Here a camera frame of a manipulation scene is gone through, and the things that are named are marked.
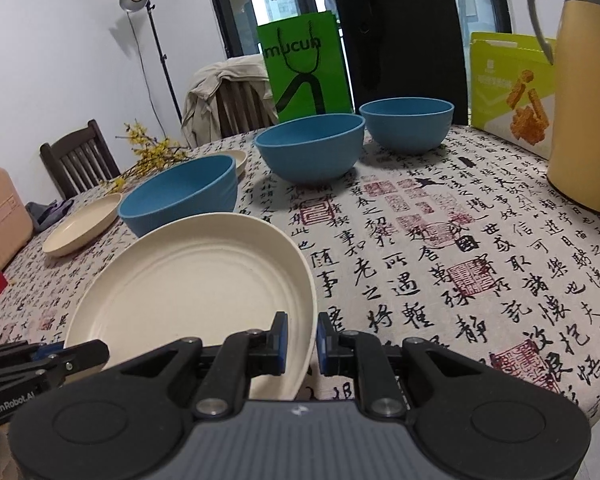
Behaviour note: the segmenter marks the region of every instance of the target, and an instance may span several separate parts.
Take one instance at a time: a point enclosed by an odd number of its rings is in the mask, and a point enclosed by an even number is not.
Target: black shopping bag
[[[433,97],[468,124],[456,0],[336,0],[356,110],[391,97]]]

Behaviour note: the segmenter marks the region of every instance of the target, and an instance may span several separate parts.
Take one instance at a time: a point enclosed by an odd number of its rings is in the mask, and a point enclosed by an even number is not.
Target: table
[[[577,402],[600,417],[600,217],[545,179],[546,162],[469,127],[423,156],[366,139],[356,167],[330,185],[270,174],[253,134],[196,151],[250,154],[236,211],[281,228],[313,270],[318,307],[337,330],[398,344],[419,336]],[[103,195],[76,198],[74,210]],[[135,237],[118,220],[93,244],[45,257],[45,232],[10,263],[0,343],[64,339],[94,277]],[[299,397],[349,398],[346,378],[315,361]]]

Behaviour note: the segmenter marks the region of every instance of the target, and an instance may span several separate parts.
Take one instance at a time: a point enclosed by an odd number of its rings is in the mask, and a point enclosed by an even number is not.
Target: bag handle
[[[538,38],[538,43],[540,43],[540,47],[544,52],[544,55],[549,60],[550,64],[554,64],[554,50],[551,47],[551,44],[546,40],[544,34],[542,33],[542,28],[540,27],[540,21],[538,20],[538,10],[536,9],[536,0],[526,0],[526,4],[529,7],[529,16],[531,17],[531,25],[533,25],[534,32],[536,33],[536,38]]]
[[[360,5],[355,33],[360,41],[362,84],[367,90],[374,90],[382,79],[380,46],[384,37],[384,21],[376,0],[352,1]]]

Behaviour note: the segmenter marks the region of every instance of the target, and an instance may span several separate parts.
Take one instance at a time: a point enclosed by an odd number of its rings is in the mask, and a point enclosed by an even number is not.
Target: electrical cable
[[[144,76],[144,84],[146,86],[146,92],[149,95],[149,102],[151,103],[151,109],[154,111],[155,120],[158,121],[158,124],[160,124],[160,129],[162,130],[162,134],[164,135],[164,138],[166,139],[167,134],[165,133],[164,127],[162,126],[162,123],[160,122],[158,113],[155,111],[154,100],[152,99],[151,90],[149,88],[149,81],[146,78],[146,71],[144,70],[144,60],[142,60],[142,52],[140,51],[140,42],[138,41],[138,35],[136,34],[136,28],[134,27],[134,24],[131,21],[131,16],[129,16],[129,13],[126,14],[126,18],[129,20],[129,25],[131,26],[131,31],[134,34],[134,39],[136,40],[136,46],[138,47],[138,56],[140,57],[140,66],[142,67],[142,76]]]

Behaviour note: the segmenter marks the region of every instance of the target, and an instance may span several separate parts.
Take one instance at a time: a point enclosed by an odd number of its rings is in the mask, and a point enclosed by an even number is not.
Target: green shopping bag
[[[313,12],[258,27],[280,122],[351,113],[351,96],[336,18]]]

